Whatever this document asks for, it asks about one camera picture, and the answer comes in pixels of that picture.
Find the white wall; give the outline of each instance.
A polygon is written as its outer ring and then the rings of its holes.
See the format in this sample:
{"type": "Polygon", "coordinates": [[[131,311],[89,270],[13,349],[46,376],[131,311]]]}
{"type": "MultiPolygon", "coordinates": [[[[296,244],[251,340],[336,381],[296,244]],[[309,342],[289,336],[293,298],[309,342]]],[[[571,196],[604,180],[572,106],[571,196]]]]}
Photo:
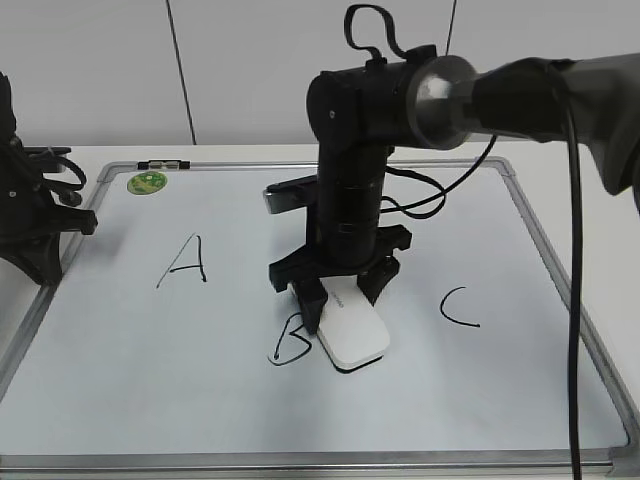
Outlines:
{"type": "Polygon", "coordinates": [[[0,71],[28,145],[190,141],[162,0],[0,0],[0,71]]]}
{"type": "Polygon", "coordinates": [[[458,0],[450,52],[486,71],[524,57],[640,52],[639,0],[458,0]]]}
{"type": "MultiPolygon", "coordinates": [[[[361,65],[348,0],[171,0],[199,143],[313,142],[322,69],[361,65]]],[[[444,52],[453,0],[384,0],[398,40],[444,52]]],[[[640,51],[640,0],[458,0],[451,52],[480,70],[526,56],[640,51]]],[[[356,39],[385,44],[363,12],[356,39]]],[[[27,144],[187,144],[164,0],[0,0],[0,71],[27,144]]]]}

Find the cable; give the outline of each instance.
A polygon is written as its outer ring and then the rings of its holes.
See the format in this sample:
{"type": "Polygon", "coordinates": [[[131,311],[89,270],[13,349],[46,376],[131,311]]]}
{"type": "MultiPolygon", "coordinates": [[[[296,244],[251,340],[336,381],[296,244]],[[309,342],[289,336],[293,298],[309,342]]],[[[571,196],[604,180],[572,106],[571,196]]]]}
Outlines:
{"type": "Polygon", "coordinates": [[[567,349],[567,393],[569,404],[569,448],[574,480],[582,479],[580,461],[580,431],[578,405],[578,354],[580,348],[581,293],[583,270],[582,186],[580,182],[580,153],[578,136],[567,86],[558,70],[547,64],[545,73],[552,83],[553,93],[562,111],[563,130],[569,152],[571,183],[571,299],[569,302],[569,344],[567,349]]]}
{"type": "Polygon", "coordinates": [[[393,167],[387,167],[387,173],[389,173],[391,175],[396,175],[396,176],[400,176],[400,177],[408,177],[408,178],[413,178],[415,180],[420,180],[422,182],[428,183],[428,184],[436,187],[440,191],[438,193],[436,193],[435,195],[432,195],[432,196],[430,196],[428,198],[425,198],[424,200],[420,200],[418,202],[410,203],[410,204],[407,204],[407,205],[399,205],[398,202],[396,200],[394,200],[393,198],[388,197],[388,196],[384,196],[384,197],[382,197],[382,200],[392,203],[393,205],[395,205],[395,207],[394,208],[383,208],[382,210],[380,210],[380,213],[402,212],[405,215],[407,215],[408,217],[419,219],[419,220],[432,217],[433,215],[438,213],[442,209],[442,207],[444,207],[444,202],[445,202],[447,193],[450,193],[452,190],[457,188],[462,182],[464,182],[467,178],[469,178],[473,174],[473,172],[475,172],[480,167],[480,165],[482,165],[482,163],[489,156],[489,153],[491,152],[491,149],[493,148],[493,146],[495,145],[497,140],[498,140],[498,136],[497,135],[493,135],[491,137],[491,140],[489,140],[488,145],[486,146],[486,148],[484,149],[482,154],[478,157],[478,159],[474,162],[474,164],[471,166],[471,168],[469,168],[469,170],[467,170],[465,173],[463,173],[460,176],[460,178],[458,178],[455,182],[453,182],[451,185],[449,185],[446,188],[442,188],[442,185],[439,182],[437,182],[436,180],[434,180],[433,178],[428,177],[426,175],[421,175],[421,174],[419,174],[417,172],[414,172],[413,170],[400,170],[400,169],[393,168],[393,167]],[[416,207],[420,207],[422,205],[426,205],[427,203],[431,203],[434,200],[438,200],[438,199],[442,199],[442,201],[440,202],[440,204],[436,208],[434,208],[430,212],[427,212],[427,213],[412,213],[412,212],[408,211],[410,209],[413,209],[413,208],[416,208],[416,207]]]}
{"type": "Polygon", "coordinates": [[[383,202],[387,201],[387,202],[390,202],[393,205],[395,205],[394,209],[389,209],[389,210],[402,212],[407,217],[413,218],[415,220],[424,220],[424,219],[433,217],[435,214],[437,214],[444,207],[444,204],[445,204],[445,202],[447,200],[446,193],[444,193],[445,192],[445,188],[437,180],[435,180],[435,179],[433,179],[433,178],[431,178],[431,177],[429,177],[427,175],[422,175],[421,173],[415,172],[413,170],[400,170],[399,168],[393,168],[393,167],[389,167],[389,166],[387,166],[386,172],[391,174],[391,175],[395,175],[397,177],[412,178],[414,180],[419,180],[421,182],[428,183],[429,185],[437,188],[440,191],[439,195],[440,195],[440,198],[441,198],[440,203],[433,210],[431,210],[429,212],[425,212],[425,213],[413,213],[413,212],[409,211],[410,207],[407,207],[405,205],[400,205],[393,197],[389,197],[389,196],[384,195],[382,197],[382,201],[383,202]]]}

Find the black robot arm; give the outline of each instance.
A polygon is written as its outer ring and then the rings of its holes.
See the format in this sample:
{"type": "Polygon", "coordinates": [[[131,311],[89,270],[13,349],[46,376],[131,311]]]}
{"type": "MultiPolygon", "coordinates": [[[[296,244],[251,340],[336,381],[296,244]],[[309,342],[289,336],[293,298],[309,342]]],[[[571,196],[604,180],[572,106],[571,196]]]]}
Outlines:
{"type": "Polygon", "coordinates": [[[272,213],[307,208],[306,244],[272,264],[269,274],[277,291],[293,285],[311,333],[326,302],[320,278],[358,275],[373,303],[398,273],[393,250],[408,248],[411,234],[397,225],[389,238],[378,226],[387,158],[395,146],[448,150],[471,133],[565,140],[561,105],[568,102],[577,140],[589,146],[606,190],[617,194],[633,186],[640,209],[640,54],[529,58],[479,75],[461,57],[438,57],[433,45],[403,51],[390,14],[375,5],[349,7],[344,31],[349,46],[371,58],[363,67],[324,71],[309,87],[318,175],[265,192],[272,213]],[[377,48],[355,44],[351,26],[362,8],[380,13],[400,62],[388,63],[377,48]]]}
{"type": "Polygon", "coordinates": [[[0,258],[34,282],[53,285],[62,278],[60,233],[91,235],[98,222],[93,211],[71,208],[82,202],[78,192],[87,179],[76,164],[60,156],[68,149],[25,149],[15,131],[11,87],[0,73],[0,258]],[[43,175],[62,167],[75,173],[79,183],[43,175]],[[52,193],[64,205],[58,205],[52,193]]]}

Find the black mount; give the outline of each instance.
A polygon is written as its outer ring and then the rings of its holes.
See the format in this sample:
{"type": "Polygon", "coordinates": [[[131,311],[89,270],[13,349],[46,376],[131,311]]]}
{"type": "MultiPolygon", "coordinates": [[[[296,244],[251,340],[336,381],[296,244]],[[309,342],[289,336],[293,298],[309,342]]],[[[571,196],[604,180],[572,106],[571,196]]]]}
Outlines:
{"type": "Polygon", "coordinates": [[[68,148],[25,148],[15,135],[11,88],[0,73],[0,258],[12,263],[34,282],[55,285],[62,278],[60,233],[91,235],[98,225],[90,210],[79,210],[78,193],[87,178],[62,155],[68,148]],[[79,182],[45,178],[69,168],[79,182]],[[53,199],[55,193],[63,205],[53,199]]]}

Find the green sticker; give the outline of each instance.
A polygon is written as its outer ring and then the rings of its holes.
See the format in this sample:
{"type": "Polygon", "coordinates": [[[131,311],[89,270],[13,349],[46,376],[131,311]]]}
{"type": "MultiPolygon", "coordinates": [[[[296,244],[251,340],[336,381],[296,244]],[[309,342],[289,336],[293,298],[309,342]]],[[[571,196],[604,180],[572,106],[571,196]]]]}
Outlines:
{"type": "Polygon", "coordinates": [[[129,180],[127,190],[134,195],[151,195],[162,190],[167,185],[167,181],[164,173],[144,172],[129,180]]]}

